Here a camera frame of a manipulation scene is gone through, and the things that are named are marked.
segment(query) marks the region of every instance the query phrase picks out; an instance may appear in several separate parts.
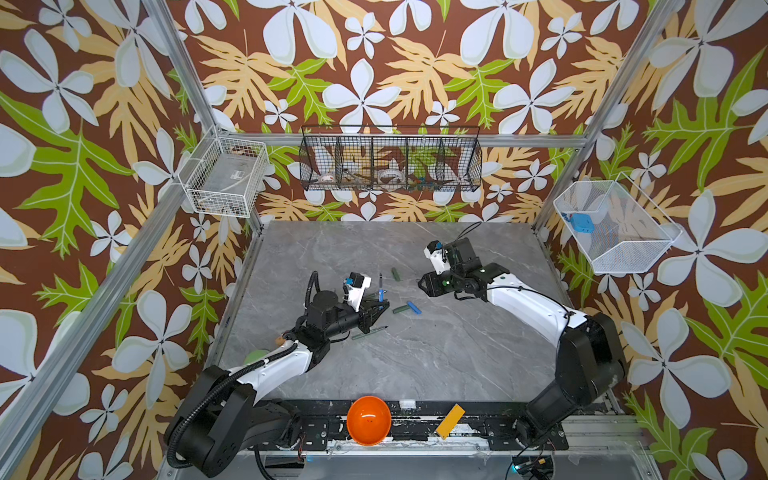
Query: yellow sponge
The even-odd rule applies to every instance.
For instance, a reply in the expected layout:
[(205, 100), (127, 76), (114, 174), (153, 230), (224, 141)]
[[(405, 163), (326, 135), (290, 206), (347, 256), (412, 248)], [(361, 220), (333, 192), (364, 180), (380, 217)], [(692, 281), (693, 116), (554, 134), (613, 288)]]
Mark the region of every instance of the yellow sponge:
[(464, 411), (465, 410), (458, 406), (457, 403), (453, 406), (448, 415), (445, 416), (445, 419), (443, 419), (443, 421), (440, 423), (440, 426), (435, 430), (443, 440), (448, 438), (448, 435), (451, 433), (458, 421), (462, 419), (464, 416)]

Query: black cable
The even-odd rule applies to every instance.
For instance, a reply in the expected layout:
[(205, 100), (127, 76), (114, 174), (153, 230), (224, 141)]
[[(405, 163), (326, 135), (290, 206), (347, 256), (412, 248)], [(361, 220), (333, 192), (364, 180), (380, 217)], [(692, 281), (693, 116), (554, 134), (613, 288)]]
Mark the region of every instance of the black cable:
[(277, 359), (281, 359), (286, 355), (289, 355), (293, 350), (295, 350), (299, 346), (298, 343), (295, 343), (288, 347), (287, 349), (283, 350), (282, 352), (275, 353), (272, 356), (269, 356), (265, 359), (261, 359), (255, 363), (251, 363), (249, 366), (246, 366), (237, 372), (233, 373), (232, 375), (228, 376), (221, 382), (219, 382), (218, 385), (214, 386), (204, 397), (202, 400), (200, 400), (200, 403), (198, 403), (194, 409), (189, 413), (189, 415), (182, 420), (177, 427), (174, 429), (174, 432), (170, 436), (170, 441), (168, 442), (168, 451), (165, 455), (166, 460), (168, 461), (168, 465), (170, 465), (172, 468), (189, 468), (192, 466), (189, 462), (182, 462), (178, 458), (176, 458), (176, 452), (179, 448), (179, 441), (181, 440), (181, 436), (184, 434), (184, 431), (187, 430), (189, 425), (196, 419), (196, 417), (207, 407), (209, 404), (214, 401), (216, 398), (218, 398), (221, 393), (232, 386), (233, 383), (235, 383), (240, 377), (245, 376), (248, 373), (251, 373), (255, 369), (266, 365), (269, 362), (273, 362)]
[(338, 343), (338, 342), (343, 342), (344, 340), (346, 340), (346, 339), (348, 339), (348, 338), (349, 338), (349, 330), (347, 330), (347, 331), (346, 331), (346, 336), (345, 336), (344, 338), (342, 338), (342, 339), (335, 339), (335, 340), (331, 340), (331, 343)]
[(511, 288), (513, 290), (518, 290), (518, 291), (523, 291), (524, 290), (526, 292), (537, 293), (537, 294), (543, 296), (544, 298), (549, 299), (550, 301), (557, 303), (560, 306), (560, 308), (562, 308), (563, 311), (565, 311), (565, 314), (563, 315), (563, 318), (565, 319), (565, 324), (563, 325), (562, 330), (560, 330), (560, 336), (558, 337), (558, 344), (554, 348), (554, 357), (557, 359), (558, 355), (560, 353), (560, 341), (563, 339), (563, 335), (565, 334), (565, 327), (568, 326), (568, 321), (571, 318), (571, 316), (574, 314), (574, 312), (571, 312), (565, 305), (563, 305), (562, 303), (558, 302), (557, 300), (555, 300), (551, 296), (549, 296), (549, 295), (547, 295), (545, 293), (539, 292), (537, 290), (533, 290), (533, 289), (530, 289), (530, 288), (525, 288), (524, 286), (519, 286), (519, 285), (518, 286), (497, 285), (497, 286), (488, 286), (484, 290), (486, 290), (486, 291), (487, 290), (495, 290), (497, 288)]
[(473, 231), (475, 228), (479, 227), (482, 222), (474, 222), (469, 227), (466, 227), (462, 232), (456, 237), (453, 241), (460, 240), (464, 235), (469, 234), (469, 232)]
[[(512, 466), (515, 464), (515, 460), (517, 459), (517, 457), (522, 455), (523, 452), (525, 452), (529, 448), (531, 448), (531, 447), (527, 447), (525, 449), (522, 449), (520, 452), (517, 453), (517, 455), (512, 457), (512, 460), (509, 462), (509, 466), (507, 467), (507, 473), (504, 475), (504, 480), (507, 480), (507, 478), (509, 477), (509, 471), (512, 470)], [(543, 453), (544, 453), (544, 444), (542, 443), (541, 444), (541, 453), (538, 454), (538, 457), (536, 458), (536, 460), (539, 460), (541, 458), (541, 454), (543, 454)]]
[(259, 472), (261, 472), (261, 475), (266, 480), (275, 480), (275, 478), (266, 471), (266, 468), (264, 468), (264, 462), (261, 461), (261, 455), (259, 455), (258, 445), (253, 447), (253, 453), (254, 456), (256, 456), (256, 465), (259, 467)]
[(488, 287), (484, 288), (483, 290), (485, 290), (485, 291), (496, 290), (497, 288), (511, 288), (513, 290), (519, 290), (519, 291), (526, 291), (526, 292), (536, 293), (536, 294), (541, 295), (544, 298), (546, 298), (546, 299), (548, 299), (548, 300), (550, 300), (552, 302), (557, 303), (560, 306), (560, 308), (562, 308), (563, 311), (565, 312), (565, 315), (564, 315), (565, 319), (571, 318), (571, 315), (574, 314), (573, 312), (568, 310), (568, 308), (566, 308), (565, 305), (563, 305), (562, 303), (558, 302), (557, 300), (555, 300), (551, 296), (547, 295), (546, 293), (542, 293), (542, 292), (539, 292), (538, 290), (533, 290), (531, 288), (525, 288), (524, 286), (519, 286), (519, 285), (518, 286), (514, 286), (514, 285), (497, 285), (497, 286), (488, 286)]
[(306, 293), (304, 294), (304, 308), (310, 305), (310, 297), (312, 296), (312, 285), (314, 284), (315, 290), (320, 291), (320, 282), (318, 280), (317, 270), (313, 271), (310, 275), (310, 282), (306, 286)]

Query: gray marble tabletop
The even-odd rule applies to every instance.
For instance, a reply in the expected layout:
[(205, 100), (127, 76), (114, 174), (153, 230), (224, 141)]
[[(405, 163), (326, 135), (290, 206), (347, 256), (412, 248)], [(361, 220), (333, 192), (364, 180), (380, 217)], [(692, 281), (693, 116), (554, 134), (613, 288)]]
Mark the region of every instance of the gray marble tabletop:
[[(554, 378), (554, 347), (510, 312), (482, 300), (452, 295), (428, 298), (416, 281), (432, 269), (423, 250), (431, 240), (449, 242), (467, 223), (272, 222), (220, 365), (240, 365), (255, 349), (275, 348), (275, 338), (303, 312), (307, 280), (318, 270), (320, 288), (341, 290), (350, 271), (384, 276), (392, 308), (408, 300), (423, 312), (384, 313), (388, 328), (331, 346), (310, 372), (290, 379), (270, 397), (528, 401)], [(558, 279), (530, 226), (484, 223), (471, 232), (483, 263), (506, 266), (521, 280), (561, 297)], [(395, 267), (401, 281), (392, 278)]]

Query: green marker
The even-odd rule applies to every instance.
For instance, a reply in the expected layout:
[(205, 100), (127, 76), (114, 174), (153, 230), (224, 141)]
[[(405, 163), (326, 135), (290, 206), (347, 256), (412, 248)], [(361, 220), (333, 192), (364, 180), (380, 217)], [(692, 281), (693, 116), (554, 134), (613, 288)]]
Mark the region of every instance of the green marker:
[(377, 327), (375, 329), (371, 329), (370, 331), (368, 331), (368, 333), (359, 333), (353, 336), (352, 339), (353, 340), (362, 339), (364, 336), (368, 336), (368, 335), (372, 335), (373, 333), (380, 332), (381, 330), (384, 330), (388, 326), (389, 325), (384, 325), (384, 326)]

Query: floral wallpaper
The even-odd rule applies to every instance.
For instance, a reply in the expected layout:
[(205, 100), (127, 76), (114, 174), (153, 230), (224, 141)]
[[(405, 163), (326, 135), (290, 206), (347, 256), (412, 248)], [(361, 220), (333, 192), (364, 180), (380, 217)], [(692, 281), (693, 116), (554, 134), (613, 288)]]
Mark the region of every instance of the floral wallpaper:
[[(373, 133), (425, 125), (483, 134), (583, 132), (652, 4), (168, 2), (225, 130), (374, 124)], [(485, 149), (482, 189), (461, 194), (305, 192), (298, 150), (270, 153), (257, 201), (267, 219), (529, 222), (571, 150)]]
[(684, 229), (649, 272), (596, 276), (557, 216), (541, 232), (574, 303), (616, 322), (617, 394), (665, 478), (768, 478), (767, 14), (683, 5), (582, 167)]
[[(0, 422), (200, 136), (139, 0), (0, 0)], [(150, 478), (249, 239), (179, 210), (15, 478)]]

